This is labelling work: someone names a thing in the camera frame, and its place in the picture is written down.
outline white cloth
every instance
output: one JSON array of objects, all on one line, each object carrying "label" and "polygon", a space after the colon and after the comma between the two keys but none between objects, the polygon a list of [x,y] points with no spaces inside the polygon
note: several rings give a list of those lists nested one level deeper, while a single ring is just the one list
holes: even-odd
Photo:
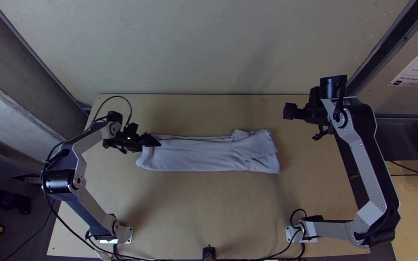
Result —
[{"label": "white cloth", "polygon": [[159,147],[143,147],[136,164],[152,171],[255,171],[277,174],[277,149],[268,130],[236,130],[223,137],[153,135]]}]

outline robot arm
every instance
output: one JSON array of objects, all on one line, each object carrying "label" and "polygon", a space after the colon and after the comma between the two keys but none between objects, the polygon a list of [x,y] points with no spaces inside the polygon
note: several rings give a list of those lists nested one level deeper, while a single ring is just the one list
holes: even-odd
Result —
[{"label": "robot arm", "polygon": [[[361,248],[392,241],[400,220],[400,202],[375,140],[373,111],[356,97],[344,97],[344,91],[336,97],[340,88],[344,90],[345,75],[322,78],[320,82],[320,87],[311,89],[304,109],[287,103],[284,118],[298,118],[319,125],[314,140],[334,134],[348,176],[360,175],[364,189],[354,191],[359,210],[353,220],[305,217],[299,221],[302,238],[292,238],[297,231],[292,226],[286,227],[287,238],[307,243],[317,242],[317,237],[332,237],[348,240]],[[323,130],[323,126],[328,126],[328,130]]]},{"label": "robot arm", "polygon": [[86,162],[82,153],[103,141],[122,153],[141,151],[142,146],[160,146],[151,135],[138,136],[135,123],[121,132],[122,115],[109,112],[106,122],[95,122],[87,131],[62,144],[41,173],[42,188],[54,199],[65,201],[89,226],[101,243],[130,243],[133,228],[122,226],[114,214],[107,214],[86,189]]}]

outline black arm segment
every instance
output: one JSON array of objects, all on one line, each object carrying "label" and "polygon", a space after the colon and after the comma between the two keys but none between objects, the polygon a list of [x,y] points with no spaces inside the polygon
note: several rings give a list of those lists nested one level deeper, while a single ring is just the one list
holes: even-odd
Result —
[{"label": "black arm segment", "polygon": [[400,202],[375,139],[373,111],[357,98],[345,97],[345,83],[345,75],[320,79],[304,109],[287,103],[284,118],[318,125],[314,140],[326,134],[335,136],[347,175],[353,177],[350,182],[359,208],[354,220],[304,218],[300,221],[307,228],[303,238],[340,238],[365,248],[394,239],[401,219]]}]

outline wire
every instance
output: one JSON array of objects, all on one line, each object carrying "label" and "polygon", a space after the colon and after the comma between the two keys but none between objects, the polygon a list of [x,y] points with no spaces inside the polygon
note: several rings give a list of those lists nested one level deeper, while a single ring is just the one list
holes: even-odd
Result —
[{"label": "wire", "polygon": [[[280,252],[278,252],[278,253],[275,253],[275,254],[273,254],[273,255],[270,255],[270,256],[268,256],[268,257],[264,257],[264,258],[259,258],[259,259],[249,259],[249,261],[265,261],[265,260],[268,260],[268,259],[271,259],[271,258],[273,258],[273,257],[276,257],[276,256],[278,256],[278,255],[281,255],[281,254],[283,254],[285,251],[287,251],[289,248],[290,248],[290,246],[291,246],[291,243],[293,242],[293,238],[295,238],[295,236],[299,233],[301,231],[301,229],[298,229],[294,234],[293,234],[293,236],[291,237],[291,240],[290,240],[290,242],[288,243],[288,245],[285,247],[285,249],[283,249],[282,251],[280,251]],[[295,260],[295,259],[297,259],[297,258],[292,258],[292,259],[283,259],[283,260]]]},{"label": "wire", "polygon": [[130,114],[129,114],[128,119],[127,119],[127,125],[129,125],[129,124],[130,124],[130,118],[132,117],[132,105],[130,104],[130,102],[129,102],[129,101],[128,101],[125,97],[120,96],[120,95],[114,95],[114,96],[111,96],[111,97],[107,98],[106,100],[104,100],[104,102],[103,102],[103,103],[101,103],[101,105],[99,106],[98,110],[96,111],[96,114],[94,115],[94,117],[93,117],[93,121],[92,121],[92,122],[95,122],[95,120],[97,120],[97,119],[96,119],[96,117],[98,116],[99,111],[101,111],[101,108],[103,107],[103,105],[104,105],[104,104],[105,104],[108,100],[110,100],[110,99],[112,99],[112,98],[122,98],[122,99],[124,99],[124,100],[128,103],[128,106],[130,107]]},{"label": "wire", "polygon": [[95,244],[95,243],[91,240],[91,236],[89,236],[89,235],[90,235],[90,231],[89,231],[89,230],[87,230],[87,232],[85,233],[85,238],[87,238],[93,246],[95,246],[97,249],[101,250],[101,251],[102,251],[102,252],[104,252],[104,253],[108,253],[108,254],[111,254],[111,255],[115,255],[115,256],[117,257],[117,259],[119,259],[119,256],[120,256],[120,257],[129,258],[129,259],[140,260],[140,261],[151,261],[150,259],[143,259],[143,258],[137,258],[137,257],[126,256],[126,255],[121,255],[121,254],[118,254],[118,253],[114,253],[114,252],[116,252],[116,251],[117,251],[117,249],[116,249],[114,252],[110,252],[110,251],[107,251],[107,250],[105,250],[105,249],[102,249],[102,248],[100,248],[99,246],[97,246],[97,245],[96,245],[96,244]]},{"label": "wire", "polygon": [[395,164],[395,165],[398,165],[398,166],[400,166],[400,167],[402,167],[402,168],[405,168],[405,169],[407,169],[407,170],[410,170],[410,171],[412,171],[412,172],[417,173],[417,174],[394,174],[394,175],[391,175],[391,176],[418,176],[418,171],[413,170],[413,169],[411,169],[411,168],[409,168],[409,167],[406,167],[406,166],[404,166],[404,165],[401,165],[401,164],[399,164],[399,163],[397,163],[397,162],[394,162],[394,161],[392,161],[392,160],[390,160],[390,162],[391,162],[391,163],[393,163],[393,164]]},{"label": "wire", "polygon": [[79,236],[77,233],[75,233],[65,222],[64,220],[59,217],[58,213],[54,210],[53,206],[51,206],[51,204],[49,203],[49,199],[48,199],[48,195],[46,193],[46,189],[45,189],[45,179],[44,179],[44,175],[46,172],[46,169],[48,168],[48,166],[55,162],[59,157],[63,156],[62,151],[55,154],[53,157],[51,157],[51,154],[53,153],[54,149],[59,146],[60,144],[57,144],[56,146],[54,146],[51,151],[49,152],[48,157],[46,158],[46,163],[43,167],[43,169],[41,170],[41,174],[40,174],[40,178],[41,178],[41,189],[43,190],[43,195],[46,198],[46,202],[48,203],[49,208],[51,209],[51,211],[53,212],[53,214],[56,216],[57,219],[59,219],[59,221],[64,225],[65,228],[67,228],[67,230],[70,231],[70,233],[72,233],[74,236],[76,236],[78,239],[80,239],[83,243],[85,243],[88,247],[90,247],[92,250],[95,250],[90,244],[88,244],[88,242],[86,242],[81,236]]},{"label": "wire", "polygon": [[[48,195],[46,194],[46,191],[43,190],[43,194],[45,195],[46,201],[49,202],[48,200]],[[86,242],[81,236],[79,236],[77,233],[75,233],[65,222],[64,220],[61,219],[61,217],[59,217],[59,215],[57,214],[57,212],[54,210],[54,208],[49,205],[51,208],[51,211],[53,212],[53,214],[59,219],[59,221],[64,225],[65,228],[67,228],[68,231],[70,231],[70,233],[74,234],[74,236],[76,236],[78,239],[80,239],[83,243],[85,243],[89,248],[91,248],[92,250],[95,250],[94,247],[92,247],[90,244],[88,244],[88,242]]]},{"label": "wire", "polygon": [[49,210],[49,214],[48,214],[48,216],[46,217],[46,221],[45,221],[45,223],[43,224],[43,226],[37,231],[37,232],[35,232],[35,234],[33,234],[30,238],[28,238],[27,240],[25,240],[25,242],[23,242],[16,250],[14,250],[14,252],[12,252],[9,256],[7,256],[3,261],[6,261],[6,260],[8,260],[11,256],[13,256],[17,251],[19,251],[26,243],[28,243],[28,241],[30,241],[32,238],[34,238],[41,230],[43,230],[43,228],[45,228],[45,226],[46,226],[46,224],[48,223],[48,220],[49,220],[49,217],[51,216],[51,213],[52,213],[52,210]]},{"label": "wire", "polygon": [[298,212],[298,211],[302,211],[302,212],[304,212],[304,217],[305,218],[307,218],[307,213],[306,213],[306,211],[304,210],[304,209],[302,209],[302,208],[298,208],[297,210],[295,210],[295,211],[293,211],[293,213],[291,214],[291,216],[290,216],[290,224],[291,224],[291,226],[293,227],[293,228],[295,228],[295,229],[300,229],[300,227],[295,227],[294,225],[293,225],[293,216],[296,214],[296,212]]}]

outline wooden tabletop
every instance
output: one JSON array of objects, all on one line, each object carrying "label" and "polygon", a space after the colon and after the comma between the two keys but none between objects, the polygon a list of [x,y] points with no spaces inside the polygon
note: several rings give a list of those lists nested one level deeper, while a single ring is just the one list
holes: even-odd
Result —
[{"label": "wooden tabletop", "polygon": [[[418,171],[418,160],[400,161],[400,164]],[[391,174],[413,174],[387,162]],[[393,250],[398,261],[418,260],[418,176],[393,177],[401,201],[401,221],[396,227]]]},{"label": "wooden tabletop", "polygon": [[[90,120],[99,105],[95,100]],[[335,139],[313,141],[317,126],[284,120],[285,102],[303,107],[308,96],[291,95],[124,95],[133,106],[138,132],[181,136],[226,136],[235,129],[270,130],[278,149],[280,174],[255,172],[152,172],[135,165],[139,153],[124,155],[97,144],[84,153],[87,189],[107,213],[132,226],[132,243],[119,252],[153,259],[200,259],[216,247],[218,258],[261,258],[286,247],[285,225],[303,208],[308,215],[352,220],[357,212]],[[129,108],[107,102],[99,116]],[[59,215],[79,235],[88,229],[66,204]],[[320,238],[304,256],[368,253],[348,241]],[[101,245],[112,249],[111,245]],[[293,244],[282,257],[297,256]],[[48,255],[96,257],[58,221]]]}]

